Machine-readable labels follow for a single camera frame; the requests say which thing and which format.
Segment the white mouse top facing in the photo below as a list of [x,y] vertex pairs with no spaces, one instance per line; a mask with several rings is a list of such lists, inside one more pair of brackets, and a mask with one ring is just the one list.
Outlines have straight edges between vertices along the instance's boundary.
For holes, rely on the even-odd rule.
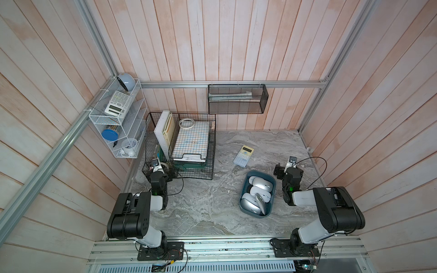
[[273,184],[271,182],[258,176],[251,176],[249,178],[249,184],[267,192],[272,192],[273,190]]

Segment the white mouse long underside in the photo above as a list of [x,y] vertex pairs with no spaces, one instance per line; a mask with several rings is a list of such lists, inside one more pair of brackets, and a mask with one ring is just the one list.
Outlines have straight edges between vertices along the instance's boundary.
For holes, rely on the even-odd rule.
[[272,195],[270,192],[256,186],[252,186],[249,193],[253,196],[255,196],[256,193],[259,193],[266,203],[269,203],[272,199]]

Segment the white mouse underside up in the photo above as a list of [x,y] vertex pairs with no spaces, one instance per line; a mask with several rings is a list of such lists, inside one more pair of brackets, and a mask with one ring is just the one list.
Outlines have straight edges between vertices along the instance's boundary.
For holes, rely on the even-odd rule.
[[242,198],[240,200],[240,205],[244,210],[248,212],[254,213],[255,215],[261,214],[261,208],[258,206],[258,203],[254,199],[246,199]]

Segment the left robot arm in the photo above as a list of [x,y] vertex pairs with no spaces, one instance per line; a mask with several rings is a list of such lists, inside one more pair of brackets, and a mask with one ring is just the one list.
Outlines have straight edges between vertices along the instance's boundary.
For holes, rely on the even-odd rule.
[[151,189],[140,193],[119,194],[107,224],[109,238],[132,240],[149,249],[167,248],[165,233],[150,224],[150,213],[167,207],[167,170],[158,160],[153,160],[146,175]]

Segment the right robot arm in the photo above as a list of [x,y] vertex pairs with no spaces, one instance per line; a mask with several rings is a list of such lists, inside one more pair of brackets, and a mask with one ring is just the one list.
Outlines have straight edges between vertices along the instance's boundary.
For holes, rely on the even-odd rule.
[[282,181],[285,203],[291,207],[315,207],[316,220],[294,229],[289,247],[294,252],[314,248],[336,234],[348,235],[365,227],[365,217],[345,187],[316,187],[302,191],[303,170],[295,164],[275,166],[274,175]]

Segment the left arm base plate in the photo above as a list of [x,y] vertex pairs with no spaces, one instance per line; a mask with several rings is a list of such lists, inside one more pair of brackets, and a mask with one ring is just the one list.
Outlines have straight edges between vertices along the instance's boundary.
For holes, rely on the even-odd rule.
[[182,260],[184,258],[184,242],[164,242],[158,248],[141,246],[138,261]]

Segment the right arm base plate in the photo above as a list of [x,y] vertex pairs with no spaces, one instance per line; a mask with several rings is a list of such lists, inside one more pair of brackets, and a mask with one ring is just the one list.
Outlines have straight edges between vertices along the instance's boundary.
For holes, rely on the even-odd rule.
[[306,245],[295,240],[281,240],[272,238],[270,245],[276,258],[292,257],[319,257],[320,252],[316,245]]

